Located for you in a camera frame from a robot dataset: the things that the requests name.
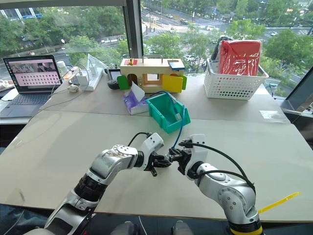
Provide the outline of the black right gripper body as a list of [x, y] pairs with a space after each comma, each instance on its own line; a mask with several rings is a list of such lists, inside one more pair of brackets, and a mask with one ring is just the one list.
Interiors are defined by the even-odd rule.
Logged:
[[182, 161], [178, 166], [178, 171], [183, 175], [187, 175], [187, 172], [193, 166], [193, 163], [191, 161], [192, 149], [191, 148], [183, 148], [183, 149], [181, 149], [181, 154], [182, 154]]

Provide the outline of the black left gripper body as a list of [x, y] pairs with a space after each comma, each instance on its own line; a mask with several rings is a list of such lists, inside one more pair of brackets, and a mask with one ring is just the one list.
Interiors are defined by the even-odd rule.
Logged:
[[157, 153], [151, 153], [145, 170], [151, 172], [153, 177], [156, 177], [156, 168], [164, 168], [164, 156]]

